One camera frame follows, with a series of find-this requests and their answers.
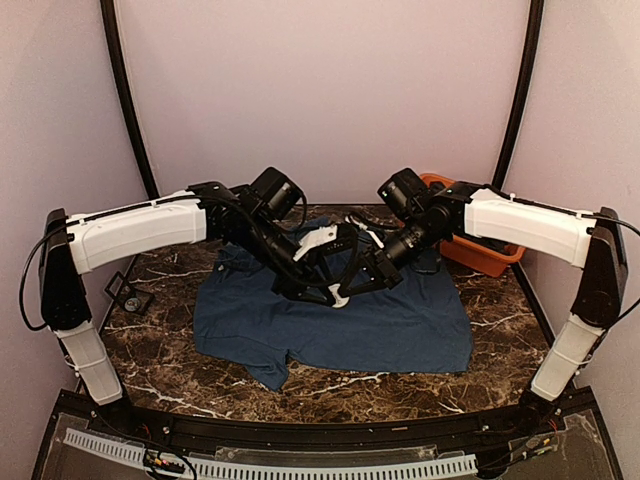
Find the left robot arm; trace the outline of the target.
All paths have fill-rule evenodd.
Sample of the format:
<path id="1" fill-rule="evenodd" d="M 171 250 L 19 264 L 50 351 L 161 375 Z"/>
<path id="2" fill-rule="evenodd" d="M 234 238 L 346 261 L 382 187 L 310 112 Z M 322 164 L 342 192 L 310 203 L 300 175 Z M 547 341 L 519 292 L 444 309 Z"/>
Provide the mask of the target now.
<path id="1" fill-rule="evenodd" d="M 94 214 L 49 213 L 43 238 L 30 255 L 40 259 L 40 313 L 44 327 L 61 342 L 72 367 L 101 417 L 120 436 L 141 427 L 140 412 L 123 398 L 105 345 L 92 323 L 82 281 L 95 269 L 157 248 L 224 240 L 249 251 L 278 275 L 275 292 L 292 300 L 341 308 L 347 301 L 313 249 L 338 237 L 335 226 L 321 227 L 300 242 L 279 228 L 302 190 L 269 167 L 252 183 L 231 189 L 219 182 L 192 185 L 172 195 Z"/>

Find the blue t-shirt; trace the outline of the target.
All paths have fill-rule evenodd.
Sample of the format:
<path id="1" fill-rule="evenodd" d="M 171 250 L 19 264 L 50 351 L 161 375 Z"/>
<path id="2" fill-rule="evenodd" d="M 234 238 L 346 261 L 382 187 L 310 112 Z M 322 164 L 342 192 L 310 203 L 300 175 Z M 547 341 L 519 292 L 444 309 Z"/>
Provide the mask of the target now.
<path id="1" fill-rule="evenodd" d="M 241 247 L 219 253 L 199 287 L 198 353 L 238 363 L 266 388 L 288 379 L 288 361 L 333 370 L 457 373 L 473 351 L 470 319 L 432 250 L 402 269 L 402 282 L 340 309 L 275 294 L 274 273 Z"/>

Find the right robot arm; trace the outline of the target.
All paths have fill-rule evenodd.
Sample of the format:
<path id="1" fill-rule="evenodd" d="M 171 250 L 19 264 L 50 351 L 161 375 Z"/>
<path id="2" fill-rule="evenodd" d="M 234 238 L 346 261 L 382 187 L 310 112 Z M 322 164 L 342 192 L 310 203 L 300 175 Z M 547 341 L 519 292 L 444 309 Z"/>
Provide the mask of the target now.
<path id="1" fill-rule="evenodd" d="M 549 416 L 546 401 L 560 396 L 600 338 L 624 316 L 628 267 L 616 212 L 568 210 L 469 182 L 431 188 L 410 168 L 392 175 L 378 194 L 403 225 L 358 255 L 338 289 L 343 298 L 395 287 L 403 267 L 454 235 L 522 246 L 581 270 L 569 318 L 531 380 L 534 395 L 510 413 L 517 432 L 534 432 Z"/>

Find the round yellow grey brooch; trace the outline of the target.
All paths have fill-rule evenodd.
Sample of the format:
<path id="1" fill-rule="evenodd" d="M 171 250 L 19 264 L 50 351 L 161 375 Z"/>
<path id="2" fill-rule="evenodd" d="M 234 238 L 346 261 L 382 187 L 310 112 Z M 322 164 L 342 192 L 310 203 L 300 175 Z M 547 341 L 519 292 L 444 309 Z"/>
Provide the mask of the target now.
<path id="1" fill-rule="evenodd" d="M 331 305 L 332 308 L 334 309 L 341 309 L 343 307 L 345 307 L 348 303 L 350 298 L 349 297 L 343 297 L 340 295 L 339 293 L 339 289 L 340 289 L 340 284 L 339 283 L 335 283 L 333 285 L 329 285 L 328 286 L 328 290 L 331 293 L 332 297 L 333 297 L 333 304 Z"/>

